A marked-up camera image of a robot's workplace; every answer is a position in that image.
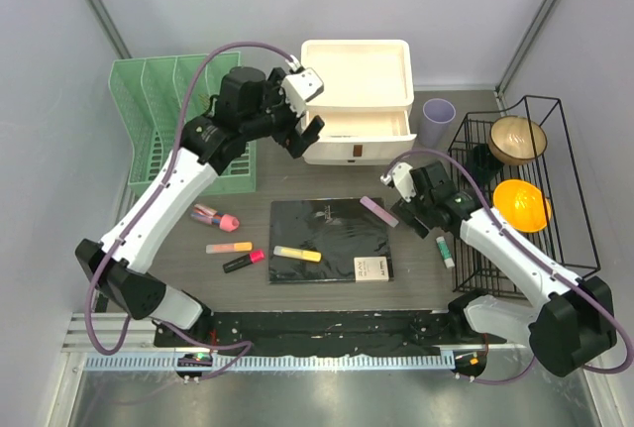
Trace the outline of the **white drawer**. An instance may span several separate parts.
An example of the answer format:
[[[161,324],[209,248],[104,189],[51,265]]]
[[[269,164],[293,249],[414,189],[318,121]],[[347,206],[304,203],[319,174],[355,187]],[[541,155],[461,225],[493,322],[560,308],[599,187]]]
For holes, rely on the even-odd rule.
[[[313,165],[336,165],[336,166],[378,166],[382,165],[383,167],[387,166],[387,164],[391,161],[391,159],[387,160],[364,160],[364,159],[353,159],[353,160],[320,160],[315,158],[303,158],[307,164]]]
[[[324,112],[319,140],[303,155],[320,160],[393,160],[417,137],[407,111]]]

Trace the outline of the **green glue stick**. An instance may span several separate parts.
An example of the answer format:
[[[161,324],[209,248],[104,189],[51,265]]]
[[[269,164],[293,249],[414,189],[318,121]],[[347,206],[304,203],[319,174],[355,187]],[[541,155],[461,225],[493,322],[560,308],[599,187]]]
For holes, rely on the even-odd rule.
[[[439,236],[436,238],[436,244],[439,249],[445,268],[453,269],[456,265],[455,265],[454,259],[452,257],[452,254],[446,239],[443,236]]]

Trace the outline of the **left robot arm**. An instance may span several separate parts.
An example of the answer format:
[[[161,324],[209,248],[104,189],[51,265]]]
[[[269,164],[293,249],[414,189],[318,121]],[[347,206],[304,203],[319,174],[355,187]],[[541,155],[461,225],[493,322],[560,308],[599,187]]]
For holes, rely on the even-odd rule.
[[[155,255],[185,210],[249,142],[271,137],[295,159],[316,143],[321,118],[303,131],[297,125],[323,90],[312,68],[276,68],[270,74],[231,69],[207,112],[184,125],[176,149],[128,214],[100,241],[84,239],[77,246],[75,255],[92,287],[131,318],[155,319],[176,328],[188,346],[203,345],[211,333],[209,309],[150,275]]]

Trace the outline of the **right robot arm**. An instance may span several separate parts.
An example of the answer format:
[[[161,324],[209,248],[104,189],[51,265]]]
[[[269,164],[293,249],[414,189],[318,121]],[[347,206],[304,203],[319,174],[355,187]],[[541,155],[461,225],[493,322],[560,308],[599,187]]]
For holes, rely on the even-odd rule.
[[[397,190],[399,210],[423,233],[440,228],[488,259],[526,297],[525,306],[473,292],[447,319],[453,339],[491,334],[529,348],[551,374],[564,377],[613,348],[609,286],[583,279],[520,235],[477,186],[459,189],[435,161],[414,168],[397,162],[380,178]]]

